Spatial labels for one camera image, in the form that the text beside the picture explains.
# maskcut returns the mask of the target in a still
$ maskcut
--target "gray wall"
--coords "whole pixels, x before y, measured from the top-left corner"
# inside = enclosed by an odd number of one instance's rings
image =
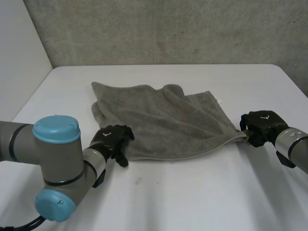
[[[53,67],[276,64],[308,95],[308,0],[24,2]]]

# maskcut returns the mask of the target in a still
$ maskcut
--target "towel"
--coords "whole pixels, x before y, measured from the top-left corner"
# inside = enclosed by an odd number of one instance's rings
[[[174,160],[212,152],[231,141],[244,141],[209,92],[185,96],[179,85],[155,90],[148,85],[129,88],[92,83],[97,102],[92,113],[101,128],[127,125],[135,140],[128,160]]]

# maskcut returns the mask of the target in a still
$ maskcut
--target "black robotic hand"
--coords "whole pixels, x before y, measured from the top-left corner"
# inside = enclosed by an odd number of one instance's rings
[[[286,122],[273,111],[257,111],[242,115],[241,130],[248,128],[248,142],[260,147],[269,141],[275,144],[280,132],[288,128]]]
[[[122,145],[127,138],[135,139],[130,127],[126,125],[107,126],[97,131],[90,146],[101,145],[107,148],[112,159],[115,159],[120,166],[127,167],[128,161],[121,151]]]

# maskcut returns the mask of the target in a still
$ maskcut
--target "light blue cap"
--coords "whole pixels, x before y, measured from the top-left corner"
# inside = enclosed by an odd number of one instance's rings
[[[48,143],[70,143],[80,137],[78,121],[66,115],[53,115],[40,119],[33,126],[34,136]]]
[[[35,198],[35,208],[47,220],[62,222],[74,213],[76,204],[61,192],[43,189]]]

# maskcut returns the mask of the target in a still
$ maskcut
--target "white table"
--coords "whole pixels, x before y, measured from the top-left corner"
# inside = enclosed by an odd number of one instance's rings
[[[16,116],[35,123],[53,114],[75,117],[87,147],[98,129],[91,82],[116,87],[168,83],[185,94],[210,90],[239,128],[242,114],[273,110],[308,131],[308,99],[274,65],[75,66],[54,69]],[[2,162],[0,226],[23,225],[38,214],[40,168]],[[174,162],[110,161],[105,182],[91,189],[64,223],[38,231],[303,231],[308,227],[308,175],[280,164],[271,144],[227,144],[209,155]]]

